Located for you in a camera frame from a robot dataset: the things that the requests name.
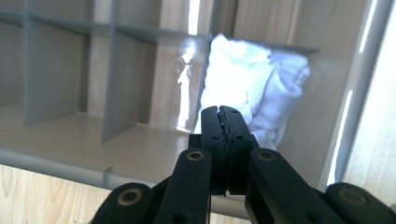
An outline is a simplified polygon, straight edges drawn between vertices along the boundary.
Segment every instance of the wall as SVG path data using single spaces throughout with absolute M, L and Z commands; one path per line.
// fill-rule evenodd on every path
M 396 6 L 393 4 L 344 181 L 396 203 Z

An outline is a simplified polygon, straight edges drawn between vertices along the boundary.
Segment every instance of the white cloth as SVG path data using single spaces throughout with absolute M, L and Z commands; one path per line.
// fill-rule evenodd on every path
M 241 112 L 261 147 L 276 149 L 308 75 L 302 55 L 218 35 L 211 44 L 194 132 L 201 132 L 203 109 L 227 105 Z

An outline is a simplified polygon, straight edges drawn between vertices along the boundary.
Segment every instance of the wooden cabinet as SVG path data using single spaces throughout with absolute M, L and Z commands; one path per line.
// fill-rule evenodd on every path
M 131 181 L 155 185 L 172 174 L 188 145 L 210 41 L 223 33 L 307 55 L 311 78 L 278 150 L 310 185 L 322 188 L 351 68 L 370 70 L 375 58 L 356 47 L 370 5 L 1 0 L 0 162 L 108 189 Z M 375 48 L 380 35 L 368 34 L 367 48 Z M 182 57 L 191 49 L 183 93 Z M 218 212 L 246 215 L 238 212 L 240 201 L 232 208 L 223 199 L 213 202 Z

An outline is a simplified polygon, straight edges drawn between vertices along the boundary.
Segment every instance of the wooden panel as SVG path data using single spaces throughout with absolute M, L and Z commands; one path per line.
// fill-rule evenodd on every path
M 396 203 L 396 7 L 374 71 L 344 181 Z
M 0 165 L 0 223 L 88 223 L 110 190 Z M 211 214 L 212 224 L 249 221 Z
M 320 52 L 308 57 L 311 75 L 278 151 L 315 188 L 330 148 L 364 7 L 360 0 L 315 4 L 307 0 L 299 7 L 290 43 Z
M 194 18 L 190 18 L 190 16 L 193 16 L 190 12 L 191 1 L 163 0 L 160 27 L 188 32 L 190 20 L 194 20 Z M 206 34 L 209 31 L 213 0 L 201 0 L 199 4 L 197 32 L 198 34 Z
M 239 1 L 233 36 L 287 44 L 295 0 Z
M 150 102 L 150 118 L 148 124 L 166 128 L 176 128 L 180 117 L 182 83 L 180 74 L 184 69 L 182 55 L 186 49 L 159 46 L 153 93 Z M 204 63 L 204 53 L 198 49 L 191 60 L 188 88 L 188 119 L 185 129 L 192 130 L 195 122 L 195 111 L 198 101 L 198 90 Z

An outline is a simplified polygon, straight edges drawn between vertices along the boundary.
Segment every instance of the light wood grain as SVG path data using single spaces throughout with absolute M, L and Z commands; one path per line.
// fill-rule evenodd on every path
M 0 223 L 88 223 L 110 190 L 0 165 Z M 211 214 L 212 224 L 249 221 Z
M 287 44 L 295 0 L 239 1 L 233 36 Z
M 393 7 L 344 177 L 387 205 L 396 203 L 395 39 Z

